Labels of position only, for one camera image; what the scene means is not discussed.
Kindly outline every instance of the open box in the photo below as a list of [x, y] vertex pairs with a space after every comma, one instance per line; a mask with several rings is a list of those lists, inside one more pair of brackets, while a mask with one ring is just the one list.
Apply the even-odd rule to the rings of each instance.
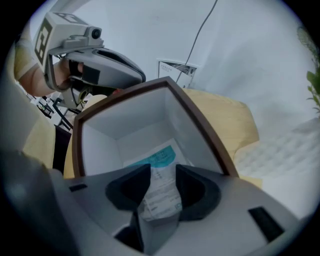
[[72, 136], [75, 177], [121, 169], [124, 162], [172, 138], [190, 166], [238, 176], [212, 126], [169, 77], [138, 84], [89, 107], [75, 118]]

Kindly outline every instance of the wooden table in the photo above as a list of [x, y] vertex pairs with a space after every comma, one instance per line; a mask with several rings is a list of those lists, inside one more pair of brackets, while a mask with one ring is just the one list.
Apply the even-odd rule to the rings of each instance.
[[[220, 95], [183, 89], [200, 111], [207, 118], [226, 147], [231, 159], [236, 151], [259, 140], [257, 127], [248, 107], [239, 101]], [[104, 99], [104, 95], [96, 95], [89, 99], [84, 109]], [[64, 178], [74, 178], [72, 162], [72, 137], [70, 139], [64, 162]], [[259, 182], [248, 180], [258, 187]]]

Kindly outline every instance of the white textured fabric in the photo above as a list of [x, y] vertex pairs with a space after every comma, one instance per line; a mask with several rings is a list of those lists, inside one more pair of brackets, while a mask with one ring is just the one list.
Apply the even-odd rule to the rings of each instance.
[[320, 200], [320, 119], [238, 150], [234, 163], [299, 219], [312, 214]]

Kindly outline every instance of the cable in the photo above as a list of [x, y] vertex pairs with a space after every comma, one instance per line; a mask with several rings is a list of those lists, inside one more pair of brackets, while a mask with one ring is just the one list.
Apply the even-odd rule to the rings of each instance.
[[[190, 56], [191, 56], [191, 54], [192, 54], [192, 51], [194, 50], [194, 47], [195, 47], [196, 41], [197, 41], [197, 39], [198, 39], [198, 36], [199, 36], [199, 34], [200, 34], [200, 31], [201, 31], [202, 27], [204, 26], [204, 24], [206, 23], [206, 21], [207, 21], [207, 19], [209, 18], [209, 16], [211, 15], [212, 11], [214, 10], [217, 2], [218, 2], [218, 0], [215, 0], [215, 2], [214, 2], [214, 4], [213, 4], [213, 6], [212, 6], [212, 8], [211, 8], [211, 10], [210, 10], [210, 12], [209, 12], [209, 14], [206, 16], [206, 18], [205, 18], [204, 21], [202, 22], [202, 24], [201, 24], [201, 26], [200, 26], [200, 28], [199, 28], [199, 30], [198, 30], [198, 33], [197, 33], [196, 36], [195, 36], [195, 39], [194, 39], [194, 42], [193, 42], [191, 51], [190, 51], [190, 53], [189, 53], [189, 56], [188, 56], [188, 58], [186, 59], [186, 62], [185, 62], [185, 64], [184, 64], [185, 66], [187, 65], [187, 63], [188, 63], [188, 61], [189, 61], [189, 59], [190, 59]], [[176, 81], [175, 81], [176, 83], [178, 83], [178, 80], [179, 80], [179, 78], [180, 78], [180, 76], [181, 76], [181, 73], [182, 73], [182, 70], [180, 71], [179, 76], [178, 76], [178, 78], [177, 78]]]

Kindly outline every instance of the camera lens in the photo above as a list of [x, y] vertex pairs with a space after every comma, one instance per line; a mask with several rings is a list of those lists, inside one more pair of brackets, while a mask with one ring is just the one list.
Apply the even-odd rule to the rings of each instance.
[[92, 31], [92, 38], [93, 39], [98, 39], [99, 37], [100, 37], [100, 35], [101, 35], [101, 32], [100, 32], [100, 30], [99, 29], [94, 29], [93, 31]]

